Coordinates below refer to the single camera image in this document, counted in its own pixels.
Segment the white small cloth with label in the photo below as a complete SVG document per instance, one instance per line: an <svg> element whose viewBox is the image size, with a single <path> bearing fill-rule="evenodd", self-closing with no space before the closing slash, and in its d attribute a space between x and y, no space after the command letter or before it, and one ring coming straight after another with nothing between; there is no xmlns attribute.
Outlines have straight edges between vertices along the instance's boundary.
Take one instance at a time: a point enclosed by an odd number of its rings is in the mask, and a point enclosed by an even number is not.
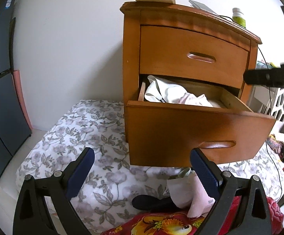
<svg viewBox="0 0 284 235"><path fill-rule="evenodd" d="M196 173L168 180L167 188L173 203L178 208L189 209L188 218L205 216L215 203L215 200L208 196Z"/></svg>

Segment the wooden drawer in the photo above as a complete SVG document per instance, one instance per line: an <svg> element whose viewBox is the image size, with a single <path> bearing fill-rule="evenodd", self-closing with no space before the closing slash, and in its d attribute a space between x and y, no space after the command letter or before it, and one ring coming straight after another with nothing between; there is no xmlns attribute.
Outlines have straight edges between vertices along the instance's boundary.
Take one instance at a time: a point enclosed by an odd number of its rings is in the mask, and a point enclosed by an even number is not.
<svg viewBox="0 0 284 235"><path fill-rule="evenodd" d="M248 52L198 32L143 26L140 73L194 79L241 88Z"/></svg>
<svg viewBox="0 0 284 235"><path fill-rule="evenodd" d="M222 87L172 79L211 107L149 102L145 84L123 88L126 140L131 165L187 167L198 147L221 164L253 158L270 134L273 116L253 112Z"/></svg>

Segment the navy blue garment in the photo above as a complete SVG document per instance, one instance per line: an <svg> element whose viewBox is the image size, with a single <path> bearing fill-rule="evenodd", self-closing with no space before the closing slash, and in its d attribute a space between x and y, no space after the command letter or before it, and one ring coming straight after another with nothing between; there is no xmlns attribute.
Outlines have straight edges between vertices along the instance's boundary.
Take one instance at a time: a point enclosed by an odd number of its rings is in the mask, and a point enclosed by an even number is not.
<svg viewBox="0 0 284 235"><path fill-rule="evenodd" d="M135 209L152 213L174 213L189 209L189 207L177 207L170 196L159 199L150 195L138 195L131 203Z"/></svg>

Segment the pale pink garment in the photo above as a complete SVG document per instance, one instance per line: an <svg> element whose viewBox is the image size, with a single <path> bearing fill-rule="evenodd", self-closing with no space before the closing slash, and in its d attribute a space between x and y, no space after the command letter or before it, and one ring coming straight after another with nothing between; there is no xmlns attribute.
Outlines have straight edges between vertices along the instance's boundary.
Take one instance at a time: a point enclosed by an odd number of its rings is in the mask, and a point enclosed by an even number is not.
<svg viewBox="0 0 284 235"><path fill-rule="evenodd" d="M192 105L192 106L202 106L202 107L217 107L213 106L211 102L208 101L204 94L200 96L195 96L192 93L185 93L183 97L180 98L178 104L182 105Z"/></svg>

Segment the pale green lace garment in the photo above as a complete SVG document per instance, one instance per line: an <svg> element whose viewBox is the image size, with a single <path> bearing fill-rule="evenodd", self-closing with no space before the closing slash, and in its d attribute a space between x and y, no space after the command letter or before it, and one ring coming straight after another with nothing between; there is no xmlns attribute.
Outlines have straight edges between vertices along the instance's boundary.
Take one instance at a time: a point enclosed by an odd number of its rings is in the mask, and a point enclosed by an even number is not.
<svg viewBox="0 0 284 235"><path fill-rule="evenodd" d="M191 172L192 172L191 167L181 168L178 174L174 174L172 176L169 176L168 180L187 177L187 176L189 176L189 174L191 174Z"/></svg>

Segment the white cutout magazine rack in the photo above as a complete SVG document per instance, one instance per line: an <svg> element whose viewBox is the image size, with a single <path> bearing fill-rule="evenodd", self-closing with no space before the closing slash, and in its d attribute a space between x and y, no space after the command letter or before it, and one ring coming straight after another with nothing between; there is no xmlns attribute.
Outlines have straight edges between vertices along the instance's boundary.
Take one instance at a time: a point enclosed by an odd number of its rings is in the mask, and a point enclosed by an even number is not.
<svg viewBox="0 0 284 235"><path fill-rule="evenodd" d="M262 87L268 92L268 100L262 102L261 112L273 116L278 123L284 124L284 88L270 88L260 85L255 85L255 87Z"/></svg>

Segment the red floral cushion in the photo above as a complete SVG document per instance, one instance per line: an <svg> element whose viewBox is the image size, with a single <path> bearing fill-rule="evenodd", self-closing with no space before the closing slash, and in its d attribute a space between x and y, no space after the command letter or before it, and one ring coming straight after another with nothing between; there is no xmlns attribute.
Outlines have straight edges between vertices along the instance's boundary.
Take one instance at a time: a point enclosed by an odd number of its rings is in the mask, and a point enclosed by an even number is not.
<svg viewBox="0 0 284 235"><path fill-rule="evenodd" d="M236 196L231 205L226 220L218 234L229 232L237 213L241 197ZM279 234L283 229L284 215L278 204L267 197L272 234ZM195 234L205 217L189 218L185 211L176 213L143 213L136 215L125 224L119 225L101 234Z"/></svg>

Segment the colourful trinket pile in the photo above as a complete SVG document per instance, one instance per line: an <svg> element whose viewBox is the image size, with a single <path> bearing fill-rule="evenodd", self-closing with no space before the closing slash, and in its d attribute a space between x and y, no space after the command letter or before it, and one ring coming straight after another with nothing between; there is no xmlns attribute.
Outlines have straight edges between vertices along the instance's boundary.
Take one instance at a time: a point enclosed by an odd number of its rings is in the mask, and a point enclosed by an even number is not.
<svg viewBox="0 0 284 235"><path fill-rule="evenodd" d="M270 134L266 139L266 143L279 156L281 162L284 163L284 142L278 141L274 134Z"/></svg>

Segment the green pill bottle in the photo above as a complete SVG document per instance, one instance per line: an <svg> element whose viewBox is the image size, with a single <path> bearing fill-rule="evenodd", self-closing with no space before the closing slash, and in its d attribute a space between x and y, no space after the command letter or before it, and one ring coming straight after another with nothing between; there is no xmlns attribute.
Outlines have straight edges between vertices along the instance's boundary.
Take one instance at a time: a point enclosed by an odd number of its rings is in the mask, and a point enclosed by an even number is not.
<svg viewBox="0 0 284 235"><path fill-rule="evenodd" d="M233 12L233 16L232 16L233 21L236 24L240 25L241 27L246 28L246 21L244 18L244 14L241 12L241 10L235 7L232 9L232 12Z"/></svg>

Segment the dark blue cabinet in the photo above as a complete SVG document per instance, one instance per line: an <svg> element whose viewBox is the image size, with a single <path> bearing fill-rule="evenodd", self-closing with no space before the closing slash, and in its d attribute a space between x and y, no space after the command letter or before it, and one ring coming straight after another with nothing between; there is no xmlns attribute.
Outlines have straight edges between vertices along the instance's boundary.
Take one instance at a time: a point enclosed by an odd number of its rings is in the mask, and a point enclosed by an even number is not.
<svg viewBox="0 0 284 235"><path fill-rule="evenodd" d="M13 77L12 41L15 0L0 4L0 178L32 131L25 119Z"/></svg>

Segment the wooden nightstand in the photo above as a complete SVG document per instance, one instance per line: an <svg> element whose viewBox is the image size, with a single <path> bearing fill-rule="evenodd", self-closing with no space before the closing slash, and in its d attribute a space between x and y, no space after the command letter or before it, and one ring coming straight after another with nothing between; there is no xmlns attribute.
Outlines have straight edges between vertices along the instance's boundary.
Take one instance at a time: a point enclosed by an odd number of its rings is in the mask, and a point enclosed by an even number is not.
<svg viewBox="0 0 284 235"><path fill-rule="evenodd" d="M246 105L243 73L255 67L261 40L219 16L182 5L126 2L123 30L123 98L129 146L166 147L220 142L259 148L270 126ZM201 90L237 94L216 108L143 101L144 77L154 75Z"/></svg>

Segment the white garment with black label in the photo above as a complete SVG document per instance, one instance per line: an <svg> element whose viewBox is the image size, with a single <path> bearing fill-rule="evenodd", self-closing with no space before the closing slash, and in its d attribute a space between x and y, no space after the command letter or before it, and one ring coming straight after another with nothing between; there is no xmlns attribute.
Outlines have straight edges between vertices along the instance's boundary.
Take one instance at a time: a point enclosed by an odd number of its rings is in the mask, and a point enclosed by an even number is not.
<svg viewBox="0 0 284 235"><path fill-rule="evenodd" d="M147 79L149 86L144 98L149 102L178 103L188 93L183 86L172 81L152 75L149 75Z"/></svg>

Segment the phone on nightstand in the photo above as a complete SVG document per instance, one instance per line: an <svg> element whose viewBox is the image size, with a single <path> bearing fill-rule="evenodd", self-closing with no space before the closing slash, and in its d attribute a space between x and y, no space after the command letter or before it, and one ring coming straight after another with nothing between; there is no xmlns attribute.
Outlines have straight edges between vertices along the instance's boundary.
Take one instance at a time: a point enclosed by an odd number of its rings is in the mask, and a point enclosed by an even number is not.
<svg viewBox="0 0 284 235"><path fill-rule="evenodd" d="M200 9L200 10L204 10L204 11L207 11L209 13L212 13L212 14L215 14L217 15L216 12L214 12L212 9L210 9L208 6L206 6L205 4L203 3L199 3L197 1L193 1L193 0L189 0L189 3L190 5L195 8L195 9Z"/></svg>

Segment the pink board by cabinet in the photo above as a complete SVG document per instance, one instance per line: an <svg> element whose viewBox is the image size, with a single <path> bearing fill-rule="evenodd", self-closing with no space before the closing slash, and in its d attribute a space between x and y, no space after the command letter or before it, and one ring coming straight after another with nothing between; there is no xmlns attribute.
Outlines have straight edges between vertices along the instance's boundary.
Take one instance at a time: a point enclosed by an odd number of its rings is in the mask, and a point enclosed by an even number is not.
<svg viewBox="0 0 284 235"><path fill-rule="evenodd" d="M20 103L23 115L26 119L26 122L27 122L29 128L32 130L33 127L32 127L32 124L31 124L31 121L30 121L30 118L29 118L29 115L27 113L27 109L26 109L26 106L25 106L25 100L24 100L22 85L21 85L21 75L20 75L19 70L13 71L13 80L14 80L16 94L17 94L18 101Z"/></svg>

